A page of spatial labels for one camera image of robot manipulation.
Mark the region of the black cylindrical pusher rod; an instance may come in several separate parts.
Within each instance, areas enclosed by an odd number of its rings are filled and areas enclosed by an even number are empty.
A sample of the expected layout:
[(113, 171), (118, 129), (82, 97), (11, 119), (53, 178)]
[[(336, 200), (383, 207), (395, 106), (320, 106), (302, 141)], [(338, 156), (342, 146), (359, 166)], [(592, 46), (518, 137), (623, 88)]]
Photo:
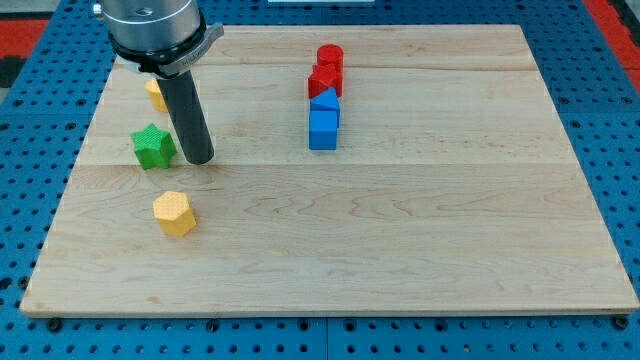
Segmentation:
[(214, 147), (190, 71), (158, 81), (186, 160), (201, 165), (214, 157)]

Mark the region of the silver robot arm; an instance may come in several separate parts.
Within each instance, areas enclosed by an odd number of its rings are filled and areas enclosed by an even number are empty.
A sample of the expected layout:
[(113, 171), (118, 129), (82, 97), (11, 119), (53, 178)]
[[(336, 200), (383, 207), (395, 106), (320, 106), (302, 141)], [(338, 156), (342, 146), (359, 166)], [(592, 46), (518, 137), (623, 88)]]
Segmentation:
[(186, 160), (209, 162), (214, 145), (191, 67), (224, 36), (223, 25), (208, 25), (196, 0), (98, 0), (92, 12), (130, 69), (156, 78)]

